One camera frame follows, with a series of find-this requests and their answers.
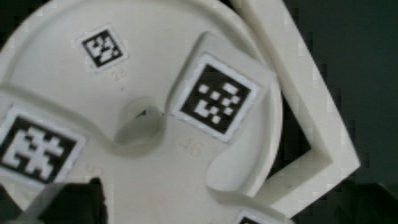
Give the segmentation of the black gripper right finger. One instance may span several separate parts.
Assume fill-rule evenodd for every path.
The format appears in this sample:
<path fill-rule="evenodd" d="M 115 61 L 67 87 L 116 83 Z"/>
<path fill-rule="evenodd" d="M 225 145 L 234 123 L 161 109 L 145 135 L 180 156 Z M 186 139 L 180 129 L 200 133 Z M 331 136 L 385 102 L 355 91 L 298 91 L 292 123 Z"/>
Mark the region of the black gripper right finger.
<path fill-rule="evenodd" d="M 398 224 L 398 184 L 342 182 L 292 216 L 296 224 Z"/>

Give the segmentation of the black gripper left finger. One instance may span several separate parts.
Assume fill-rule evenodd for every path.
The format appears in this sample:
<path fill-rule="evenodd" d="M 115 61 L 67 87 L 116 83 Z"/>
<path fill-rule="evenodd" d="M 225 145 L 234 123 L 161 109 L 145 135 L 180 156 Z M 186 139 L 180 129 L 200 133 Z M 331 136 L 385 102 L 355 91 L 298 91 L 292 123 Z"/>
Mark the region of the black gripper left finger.
<path fill-rule="evenodd" d="M 38 201 L 44 205 L 37 214 L 42 224 L 108 224 L 104 189 L 97 177 L 85 183 L 51 184 Z"/>

